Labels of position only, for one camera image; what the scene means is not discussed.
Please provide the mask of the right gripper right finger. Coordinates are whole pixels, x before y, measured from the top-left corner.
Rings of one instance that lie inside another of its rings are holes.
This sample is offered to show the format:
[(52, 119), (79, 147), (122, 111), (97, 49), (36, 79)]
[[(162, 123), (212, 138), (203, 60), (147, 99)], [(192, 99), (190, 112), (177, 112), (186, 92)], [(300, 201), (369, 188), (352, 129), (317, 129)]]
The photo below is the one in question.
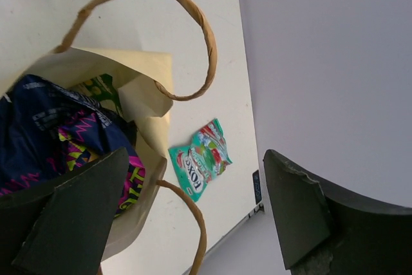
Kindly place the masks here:
[(292, 274), (411, 274), (411, 208), (363, 196), (269, 149), (268, 195)]

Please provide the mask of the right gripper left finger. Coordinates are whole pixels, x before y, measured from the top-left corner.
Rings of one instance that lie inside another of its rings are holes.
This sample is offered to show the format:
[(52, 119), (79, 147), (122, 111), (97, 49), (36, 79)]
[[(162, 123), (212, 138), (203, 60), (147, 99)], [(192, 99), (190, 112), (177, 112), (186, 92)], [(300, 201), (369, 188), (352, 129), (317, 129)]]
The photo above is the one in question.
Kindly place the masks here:
[(1, 197), (1, 274), (97, 274), (128, 170), (125, 148)]

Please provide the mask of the dark blue snack bag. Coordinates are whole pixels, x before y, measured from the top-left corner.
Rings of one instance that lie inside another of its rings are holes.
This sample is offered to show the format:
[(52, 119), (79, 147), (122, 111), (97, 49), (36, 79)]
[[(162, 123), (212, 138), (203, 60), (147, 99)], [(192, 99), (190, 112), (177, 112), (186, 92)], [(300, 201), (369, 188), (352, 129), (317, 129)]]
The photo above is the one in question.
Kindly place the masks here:
[(1, 195), (47, 182), (123, 147), (128, 167), (116, 211), (120, 216), (137, 203), (145, 180), (136, 138), (136, 125), (121, 116), (114, 88), (92, 95), (25, 75), (1, 97)]

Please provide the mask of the beige paper bag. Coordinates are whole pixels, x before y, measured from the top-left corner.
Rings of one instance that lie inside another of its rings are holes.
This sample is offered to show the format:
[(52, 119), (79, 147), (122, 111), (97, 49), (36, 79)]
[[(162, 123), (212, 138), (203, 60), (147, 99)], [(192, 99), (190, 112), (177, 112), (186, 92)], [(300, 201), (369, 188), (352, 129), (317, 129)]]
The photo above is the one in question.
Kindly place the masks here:
[[(84, 6), (60, 45), (23, 70), (12, 82), (1, 86), (1, 97), (25, 75), (37, 75), (64, 89), (102, 74), (113, 77), (123, 119), (137, 128), (135, 151), (145, 167), (145, 180), (136, 204), (113, 219), (101, 263), (130, 246), (140, 234), (160, 187), (176, 193), (188, 206), (200, 228), (200, 240), (190, 269), (197, 274), (207, 248), (203, 215), (192, 199), (178, 186), (164, 180), (167, 166), (169, 110), (181, 98), (173, 93), (170, 57), (162, 53), (80, 49), (72, 46), (80, 28), (99, 5), (111, 0), (92, 0)], [(191, 0), (176, 0), (200, 26), (207, 47), (208, 68), (203, 85), (189, 101), (202, 96), (210, 87), (217, 64), (214, 34), (203, 12)]]

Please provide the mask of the green chips bag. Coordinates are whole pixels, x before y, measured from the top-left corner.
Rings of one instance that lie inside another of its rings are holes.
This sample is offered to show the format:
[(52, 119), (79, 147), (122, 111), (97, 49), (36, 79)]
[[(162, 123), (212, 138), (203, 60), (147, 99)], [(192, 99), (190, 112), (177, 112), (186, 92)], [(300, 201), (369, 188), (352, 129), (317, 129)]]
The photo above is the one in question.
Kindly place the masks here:
[(107, 73), (88, 79), (70, 88), (100, 102), (106, 109), (123, 117), (123, 111), (117, 89), (113, 86), (113, 77)]

